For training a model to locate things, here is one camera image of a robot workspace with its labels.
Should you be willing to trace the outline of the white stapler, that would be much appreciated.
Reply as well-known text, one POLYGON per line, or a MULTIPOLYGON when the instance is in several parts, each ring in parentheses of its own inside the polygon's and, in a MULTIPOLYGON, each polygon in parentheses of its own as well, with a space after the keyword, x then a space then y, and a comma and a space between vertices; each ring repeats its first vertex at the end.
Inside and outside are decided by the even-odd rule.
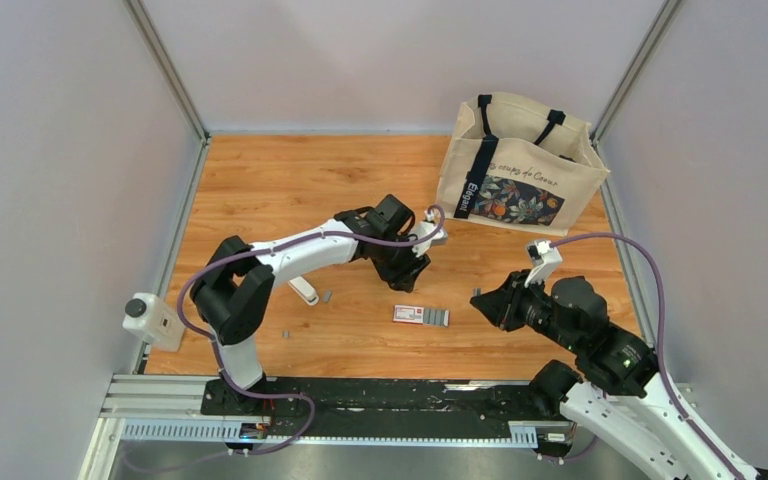
POLYGON ((317 290, 302 276, 290 280, 289 285, 307 305, 313 306, 319 302, 317 290))

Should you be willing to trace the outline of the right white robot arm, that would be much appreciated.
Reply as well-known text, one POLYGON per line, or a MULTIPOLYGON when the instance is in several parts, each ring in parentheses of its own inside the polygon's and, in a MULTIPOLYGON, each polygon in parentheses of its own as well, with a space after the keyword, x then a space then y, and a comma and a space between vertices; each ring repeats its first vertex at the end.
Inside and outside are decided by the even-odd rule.
POLYGON ((584 277, 547 289, 528 275, 512 272, 470 303, 494 327, 529 327, 574 355, 574 366, 552 360, 530 381, 535 413, 584 426, 651 479, 768 479, 691 413, 655 350, 611 322, 584 277))

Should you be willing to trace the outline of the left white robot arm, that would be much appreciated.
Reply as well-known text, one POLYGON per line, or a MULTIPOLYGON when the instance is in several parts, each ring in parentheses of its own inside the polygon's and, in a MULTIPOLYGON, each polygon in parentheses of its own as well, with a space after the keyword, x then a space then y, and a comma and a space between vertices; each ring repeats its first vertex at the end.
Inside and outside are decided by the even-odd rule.
POLYGON ((323 224, 270 242, 224 239, 209 263, 187 280, 176 300, 183 324, 206 337, 227 401, 239 413, 264 405, 264 370, 256 351, 273 291, 316 270, 368 260, 392 290, 410 293, 429 265, 429 249, 446 239, 444 209, 430 206, 422 220, 393 195, 375 206, 335 214, 323 224))

